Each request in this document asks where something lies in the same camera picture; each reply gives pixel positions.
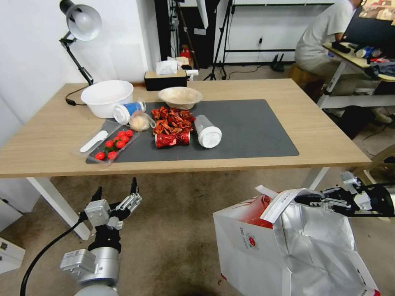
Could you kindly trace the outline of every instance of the white paper bag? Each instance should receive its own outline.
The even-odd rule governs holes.
[[[291,203],[309,189],[257,189],[265,194],[214,213],[221,273],[231,285],[245,296],[381,295],[347,217]]]

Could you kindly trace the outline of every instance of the lamp shade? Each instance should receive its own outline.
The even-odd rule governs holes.
[[[62,0],[60,9],[66,15],[67,27],[75,38],[89,41],[97,37],[102,27],[102,19],[94,8]]]

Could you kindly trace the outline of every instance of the aluminum foil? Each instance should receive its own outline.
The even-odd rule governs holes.
[[[370,295],[377,289],[362,272],[348,218],[290,204],[273,225],[284,261],[292,273],[292,296]]]

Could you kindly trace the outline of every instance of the white bowl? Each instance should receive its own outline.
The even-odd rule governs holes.
[[[113,118],[114,107],[133,102],[133,85],[122,80],[107,80],[89,86],[81,101],[100,118]]]
[[[203,95],[193,88],[176,86],[161,90],[158,93],[158,97],[169,105],[169,107],[189,110],[202,100]]]

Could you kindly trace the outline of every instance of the white t-shirt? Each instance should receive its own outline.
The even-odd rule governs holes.
[[[336,33],[344,33],[353,16],[354,6],[349,0],[339,0],[323,11],[303,33],[296,45],[295,58],[311,60],[326,56],[324,43],[334,42]]]

